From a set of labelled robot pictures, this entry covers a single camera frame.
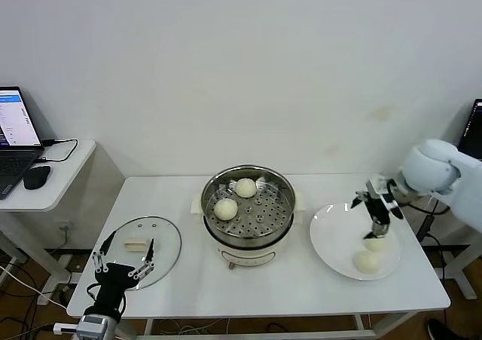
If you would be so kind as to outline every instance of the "monitor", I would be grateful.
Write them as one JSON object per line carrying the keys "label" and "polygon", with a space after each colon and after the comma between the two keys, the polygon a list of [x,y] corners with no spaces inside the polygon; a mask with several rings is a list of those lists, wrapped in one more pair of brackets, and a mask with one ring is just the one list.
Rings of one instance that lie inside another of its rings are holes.
{"label": "monitor", "polygon": [[41,147],[41,143],[20,90],[0,87],[0,148],[19,146]]}
{"label": "monitor", "polygon": [[460,152],[482,160],[482,99],[475,100],[458,148]]}

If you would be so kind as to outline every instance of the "laptop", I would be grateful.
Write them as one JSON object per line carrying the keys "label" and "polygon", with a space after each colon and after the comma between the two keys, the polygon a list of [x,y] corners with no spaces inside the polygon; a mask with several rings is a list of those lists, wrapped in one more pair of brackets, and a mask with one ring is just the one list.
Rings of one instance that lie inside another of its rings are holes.
{"label": "laptop", "polygon": [[482,161],[482,99],[476,99],[472,106],[458,149]]}
{"label": "laptop", "polygon": [[5,199],[44,147],[18,87],[0,87],[0,199]]}

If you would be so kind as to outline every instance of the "metal steamer tray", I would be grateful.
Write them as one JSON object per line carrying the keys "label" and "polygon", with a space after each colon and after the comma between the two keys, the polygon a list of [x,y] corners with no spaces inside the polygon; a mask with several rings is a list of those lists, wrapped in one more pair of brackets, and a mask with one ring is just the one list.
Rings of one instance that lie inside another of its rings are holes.
{"label": "metal steamer tray", "polygon": [[[236,195],[236,182],[243,178],[256,182],[258,191],[251,198]],[[238,213],[230,221],[221,221],[214,214],[216,203],[224,198],[238,205]],[[206,228],[217,241],[238,250],[259,250],[288,233],[293,223],[294,190],[274,170],[242,165],[220,172],[206,184],[201,207]]]}

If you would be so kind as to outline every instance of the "small white desk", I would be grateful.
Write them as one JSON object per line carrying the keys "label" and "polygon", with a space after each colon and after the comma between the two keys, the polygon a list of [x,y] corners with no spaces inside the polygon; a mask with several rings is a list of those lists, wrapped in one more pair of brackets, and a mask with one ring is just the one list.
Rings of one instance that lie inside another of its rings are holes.
{"label": "small white desk", "polygon": [[[369,176],[287,176],[295,190],[304,195],[307,208],[304,222],[293,225],[286,248],[275,260],[258,268],[234,270],[228,269],[203,224],[190,214],[191,201],[202,191],[208,177],[127,179],[96,248],[113,230],[131,219],[162,216],[178,226],[182,251],[164,279],[145,289],[127,292],[124,318],[357,314],[359,320],[360,314],[390,313],[373,329],[363,329],[361,321],[357,321],[357,330],[311,333],[311,338],[378,338],[418,311],[448,307],[450,300],[406,221],[392,223],[402,248],[401,261],[397,270],[382,280],[364,282],[344,277],[316,255],[308,232],[313,214],[327,204],[351,201],[355,191],[364,188]],[[69,315],[80,317],[92,305],[85,290],[95,282],[90,260],[69,303]],[[283,336],[310,337],[307,333]],[[255,338],[264,337],[258,334]]]}
{"label": "small white desk", "polygon": [[[65,142],[53,145],[47,148],[43,154],[49,159],[62,159],[72,149],[74,142]],[[67,161],[64,162],[47,162],[44,164],[36,164],[35,166],[50,165],[52,171],[45,185],[39,189],[29,191],[23,187],[23,181],[15,187],[15,189],[0,201],[0,231],[3,235],[13,242],[14,245],[25,251],[40,266],[45,268],[52,276],[48,279],[42,292],[54,291],[58,283],[67,283],[70,273],[65,269],[70,261],[71,256],[62,256],[57,262],[49,255],[42,245],[35,238],[29,229],[20,224],[10,212],[47,212],[52,210],[62,199],[67,189],[77,176],[78,172],[84,166],[87,159],[96,147],[96,142],[89,139],[78,140],[78,147],[74,150]],[[13,253],[11,245],[3,241],[0,247],[8,248],[8,254],[17,257],[19,254]],[[72,274],[72,283],[77,283],[80,274]],[[40,298],[40,305],[46,305],[47,300]]]}

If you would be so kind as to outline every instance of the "shoe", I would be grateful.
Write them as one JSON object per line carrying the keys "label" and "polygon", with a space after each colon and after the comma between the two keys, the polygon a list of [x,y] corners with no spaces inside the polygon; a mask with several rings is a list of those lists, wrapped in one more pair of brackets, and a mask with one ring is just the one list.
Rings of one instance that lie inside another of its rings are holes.
{"label": "shoe", "polygon": [[450,331],[443,323],[435,319],[428,321],[427,330],[431,340],[465,340],[465,338]]}

